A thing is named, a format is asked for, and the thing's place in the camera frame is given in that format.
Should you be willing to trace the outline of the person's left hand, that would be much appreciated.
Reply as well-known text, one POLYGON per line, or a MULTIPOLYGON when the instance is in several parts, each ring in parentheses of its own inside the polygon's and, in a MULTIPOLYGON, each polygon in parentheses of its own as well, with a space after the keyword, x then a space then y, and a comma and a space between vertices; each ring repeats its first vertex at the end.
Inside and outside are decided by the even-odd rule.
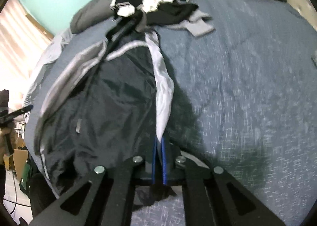
POLYGON ((14 152, 14 147, 17 141, 16 124, 10 122, 4 127, 1 127, 1 164, 4 156, 11 156, 14 152))

